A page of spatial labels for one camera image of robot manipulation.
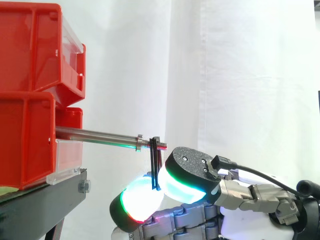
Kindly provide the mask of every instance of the red storage bin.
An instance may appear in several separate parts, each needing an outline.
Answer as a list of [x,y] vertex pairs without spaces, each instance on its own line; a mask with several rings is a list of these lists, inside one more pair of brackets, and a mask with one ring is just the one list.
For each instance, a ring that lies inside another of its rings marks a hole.
[[61,7],[0,2],[0,91],[49,92],[57,107],[85,98],[86,47]]
[[56,110],[49,92],[0,92],[0,187],[45,182],[56,171],[56,122],[79,128],[82,116],[80,108]]

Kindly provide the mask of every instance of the nut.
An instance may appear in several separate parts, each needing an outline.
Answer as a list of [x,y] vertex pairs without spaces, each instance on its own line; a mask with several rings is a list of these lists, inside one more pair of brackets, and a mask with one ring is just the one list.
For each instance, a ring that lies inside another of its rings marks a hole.
[[79,183],[79,191],[83,194],[90,193],[91,190],[91,181],[90,180],[83,180]]

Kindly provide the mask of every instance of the metal rod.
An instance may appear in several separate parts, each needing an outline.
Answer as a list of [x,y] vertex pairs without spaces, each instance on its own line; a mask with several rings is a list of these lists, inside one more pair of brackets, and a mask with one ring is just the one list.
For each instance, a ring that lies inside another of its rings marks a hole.
[[[138,152],[141,148],[150,148],[150,141],[143,140],[142,135],[138,135],[137,137],[126,136],[64,126],[56,126],[55,135],[57,139],[113,145],[136,149]],[[158,149],[166,150],[167,144],[160,142]]]

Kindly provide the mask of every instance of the white backdrop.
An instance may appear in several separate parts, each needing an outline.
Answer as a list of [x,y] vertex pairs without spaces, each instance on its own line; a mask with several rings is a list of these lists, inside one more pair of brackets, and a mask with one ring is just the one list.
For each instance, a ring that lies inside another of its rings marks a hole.
[[[312,0],[56,2],[87,47],[84,128],[320,183]],[[109,204],[149,170],[149,152],[85,143],[83,153],[91,192],[61,239],[108,240]]]

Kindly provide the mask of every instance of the robotic arm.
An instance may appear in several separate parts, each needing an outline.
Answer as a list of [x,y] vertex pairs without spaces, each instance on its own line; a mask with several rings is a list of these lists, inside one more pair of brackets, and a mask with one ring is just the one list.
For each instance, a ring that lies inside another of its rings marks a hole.
[[[231,177],[223,179],[219,169],[244,169],[281,187],[243,186]],[[175,185],[167,175],[181,185]],[[299,182],[295,191],[227,158],[212,158],[186,147],[172,152],[160,170],[158,181],[166,195],[190,204],[154,213],[135,231],[127,233],[129,239],[205,240],[218,239],[221,233],[232,240],[320,239],[319,201],[314,198],[319,195],[319,189],[312,182]],[[193,203],[197,197],[201,200]],[[233,234],[235,229],[240,233]]]

